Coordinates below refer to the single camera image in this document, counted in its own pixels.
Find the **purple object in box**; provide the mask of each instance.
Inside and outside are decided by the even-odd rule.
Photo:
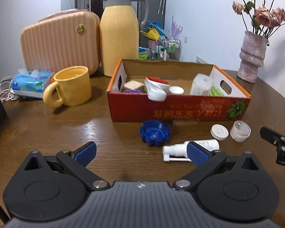
[[[123,93],[130,94],[130,93],[142,93],[142,92],[140,90],[127,90],[127,91],[123,91]]]

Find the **blue gear-shaped lid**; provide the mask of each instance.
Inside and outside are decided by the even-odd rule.
[[[169,139],[170,130],[166,123],[150,120],[140,127],[140,136],[149,146],[162,146]]]

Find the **cardboard box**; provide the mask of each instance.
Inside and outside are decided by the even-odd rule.
[[[198,73],[212,77],[215,86],[226,96],[190,96],[192,81]],[[122,93],[127,81],[144,83],[147,76],[166,80],[171,86],[180,86],[185,94],[168,94],[164,102],[155,102],[149,100],[146,93]],[[222,88],[223,83],[231,88],[230,94],[226,93],[226,88]],[[143,122],[150,119],[240,120],[251,100],[250,94],[244,88],[215,65],[131,59],[120,60],[117,64],[107,94],[111,119],[114,122]]]

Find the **mug rim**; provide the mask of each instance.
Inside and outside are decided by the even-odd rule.
[[[68,78],[68,79],[57,79],[56,76],[64,71],[67,71],[69,69],[75,69],[75,68],[82,68],[84,69],[84,73],[80,74],[80,75],[77,75],[77,76],[74,76],[74,77],[71,77],[71,78]],[[70,81],[70,80],[73,80],[73,79],[76,79],[76,78],[79,78],[81,76],[84,76],[87,72],[89,71],[89,69],[86,67],[86,66],[72,66],[72,67],[68,67],[68,68],[65,68],[65,69],[62,69],[60,71],[58,71],[55,75],[54,75],[54,80],[55,81]]]

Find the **yellow thermos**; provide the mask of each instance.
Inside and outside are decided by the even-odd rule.
[[[104,0],[106,8],[100,21],[100,47],[102,73],[111,77],[121,58],[138,59],[139,25],[132,1],[146,5],[143,27],[148,19],[147,0]]]

